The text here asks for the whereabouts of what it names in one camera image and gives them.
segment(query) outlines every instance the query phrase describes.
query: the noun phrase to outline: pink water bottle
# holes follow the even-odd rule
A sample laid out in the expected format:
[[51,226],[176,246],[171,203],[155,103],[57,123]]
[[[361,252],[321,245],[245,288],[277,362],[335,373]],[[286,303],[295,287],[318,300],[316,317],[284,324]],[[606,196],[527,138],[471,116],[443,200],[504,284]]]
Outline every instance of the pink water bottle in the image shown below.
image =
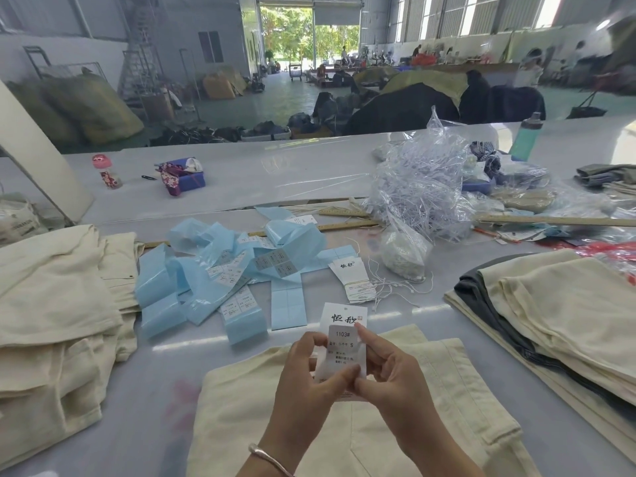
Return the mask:
[[93,167],[99,170],[102,181],[109,189],[119,189],[123,182],[113,169],[113,163],[104,154],[96,154],[93,156]]

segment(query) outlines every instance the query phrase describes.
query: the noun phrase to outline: water bottle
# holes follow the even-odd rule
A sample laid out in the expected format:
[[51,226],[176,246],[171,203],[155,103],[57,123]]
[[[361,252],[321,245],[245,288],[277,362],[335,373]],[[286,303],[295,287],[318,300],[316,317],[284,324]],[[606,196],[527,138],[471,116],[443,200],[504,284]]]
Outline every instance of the water bottle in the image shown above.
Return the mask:
[[534,112],[532,117],[521,122],[519,132],[517,132],[510,149],[513,161],[526,162],[530,158],[530,153],[542,127],[543,121],[540,112]]
[[99,170],[102,181],[109,189],[119,189],[123,182],[113,169],[113,163],[104,154],[96,154],[93,156],[93,167]]

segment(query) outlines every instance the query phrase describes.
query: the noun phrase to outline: foliage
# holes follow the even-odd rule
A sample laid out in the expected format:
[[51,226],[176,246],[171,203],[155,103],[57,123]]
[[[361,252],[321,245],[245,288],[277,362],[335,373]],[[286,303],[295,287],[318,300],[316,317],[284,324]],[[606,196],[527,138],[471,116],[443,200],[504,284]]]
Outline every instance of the foliage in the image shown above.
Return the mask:
[[[261,6],[265,49],[276,58],[313,59],[314,36],[311,8],[283,8]],[[316,57],[318,63],[326,58],[339,58],[342,47],[357,50],[360,26],[316,26]]]

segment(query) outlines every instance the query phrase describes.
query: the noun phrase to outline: cream fabric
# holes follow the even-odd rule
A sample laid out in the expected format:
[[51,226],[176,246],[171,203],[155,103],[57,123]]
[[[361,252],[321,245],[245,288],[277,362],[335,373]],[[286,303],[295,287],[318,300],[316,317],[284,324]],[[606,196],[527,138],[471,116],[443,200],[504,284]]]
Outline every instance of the cream fabric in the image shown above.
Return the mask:
[[636,404],[636,289],[573,250],[480,270],[499,314],[537,351]]
[[0,469],[101,418],[115,361],[137,348],[142,249],[93,226],[0,249]]
[[522,358],[512,346],[477,315],[457,296],[454,291],[446,293],[444,299],[460,310],[475,325],[481,328],[498,344],[503,346],[513,357],[538,376],[547,386],[559,395],[568,405],[584,417],[601,435],[610,441],[618,450],[636,463],[636,427],[621,417],[603,399],[586,390],[570,378],[549,369],[536,366]]
[[[489,477],[538,477],[521,443],[521,428],[489,392],[459,340],[426,342],[416,326],[383,336],[416,356],[445,425]],[[270,348],[205,376],[187,477],[231,476],[239,470],[248,444],[265,430],[288,350]],[[334,404],[296,474],[421,477],[367,402]]]

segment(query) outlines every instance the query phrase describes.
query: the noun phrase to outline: dark jeans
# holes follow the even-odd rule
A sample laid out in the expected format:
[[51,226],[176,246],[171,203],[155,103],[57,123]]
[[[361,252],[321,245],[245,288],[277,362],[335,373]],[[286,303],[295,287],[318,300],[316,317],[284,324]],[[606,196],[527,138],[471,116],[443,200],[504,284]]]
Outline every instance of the dark jeans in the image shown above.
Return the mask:
[[488,292],[486,291],[486,285],[478,271],[482,268],[488,268],[489,266],[493,266],[510,259],[515,259],[520,256],[527,256],[527,254],[515,254],[513,256],[500,257],[466,272],[459,278],[459,283],[455,285],[455,292],[457,293],[457,296],[459,296],[481,320],[497,331],[497,333],[499,333],[501,337],[503,337],[504,340],[524,359],[536,365],[549,368],[553,371],[558,371],[559,373],[566,375],[582,387],[597,394],[605,400],[610,407],[620,413],[622,417],[631,421],[636,421],[636,406],[624,401],[620,397],[617,397],[609,390],[601,387],[599,384],[582,377],[574,370],[561,363],[560,360],[537,353],[534,343],[521,335],[502,315],[497,313],[497,310],[492,305]]

